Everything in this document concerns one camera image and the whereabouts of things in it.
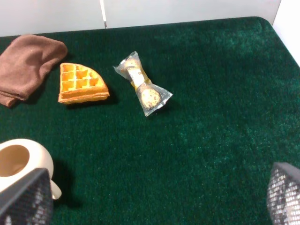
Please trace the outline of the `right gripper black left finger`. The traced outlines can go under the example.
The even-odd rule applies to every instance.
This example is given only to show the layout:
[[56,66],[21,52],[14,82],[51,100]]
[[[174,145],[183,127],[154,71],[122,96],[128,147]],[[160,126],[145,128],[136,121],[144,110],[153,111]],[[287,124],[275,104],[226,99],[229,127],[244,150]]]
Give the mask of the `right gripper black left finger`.
[[49,225],[53,199],[49,172],[37,168],[0,193],[2,225]]

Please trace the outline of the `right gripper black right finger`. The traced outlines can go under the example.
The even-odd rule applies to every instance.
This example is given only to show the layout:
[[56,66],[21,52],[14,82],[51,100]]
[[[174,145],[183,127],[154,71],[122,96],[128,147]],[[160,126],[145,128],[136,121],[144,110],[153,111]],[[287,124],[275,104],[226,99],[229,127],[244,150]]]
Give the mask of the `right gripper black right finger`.
[[286,162],[273,164],[267,189],[267,209],[274,225],[300,223],[300,170]]

